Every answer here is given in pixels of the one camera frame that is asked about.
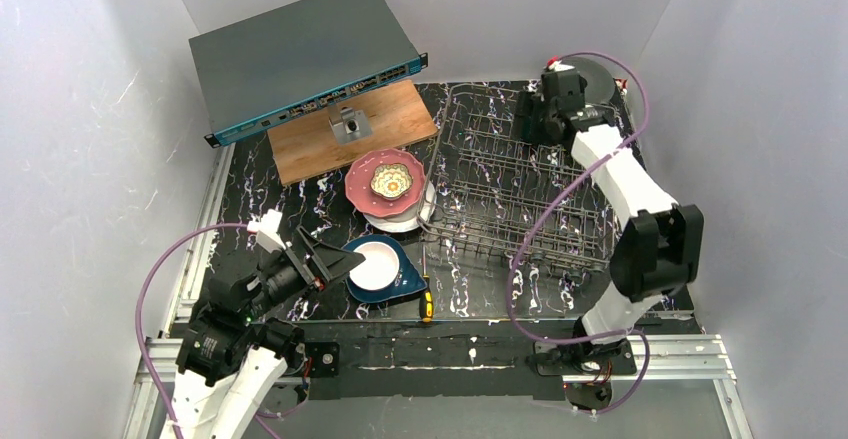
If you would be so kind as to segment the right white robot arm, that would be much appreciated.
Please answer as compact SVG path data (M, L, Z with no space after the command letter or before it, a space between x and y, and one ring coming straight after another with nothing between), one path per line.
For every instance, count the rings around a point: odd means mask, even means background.
M616 350L635 323L697 276L704 216L682 205L642 167L621 135L602 93L616 83L594 76L575 59L550 62L536 91L521 93L514 118L527 139L563 146L612 207L621 235L608 263L609 284L584 313L571 339L555 346L573 358L595 359Z

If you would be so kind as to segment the white bowl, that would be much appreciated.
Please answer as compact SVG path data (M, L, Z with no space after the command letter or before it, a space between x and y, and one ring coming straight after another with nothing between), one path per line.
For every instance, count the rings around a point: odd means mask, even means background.
M365 258L350 272L350 279L357 287L377 291L395 281L400 272L400 258L390 245L367 242L357 246L354 252Z

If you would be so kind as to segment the small patterned flower dish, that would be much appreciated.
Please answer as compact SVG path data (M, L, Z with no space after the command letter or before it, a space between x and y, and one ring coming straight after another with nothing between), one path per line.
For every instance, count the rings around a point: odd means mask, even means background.
M414 179L406 165L381 164L373 172L370 189L386 200L395 200L406 194L413 184Z

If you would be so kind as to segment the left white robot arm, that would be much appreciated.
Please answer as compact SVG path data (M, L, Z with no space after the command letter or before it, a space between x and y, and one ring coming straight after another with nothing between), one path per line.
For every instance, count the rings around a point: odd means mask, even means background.
M210 280L177 353L166 438L240 438L280 378L297 376L295 390L305 401L313 368L338 357L326 344L308 343L300 327L267 314L346 278L364 255L325 244L304 228L291 241L274 226L245 228L269 255L244 278Z

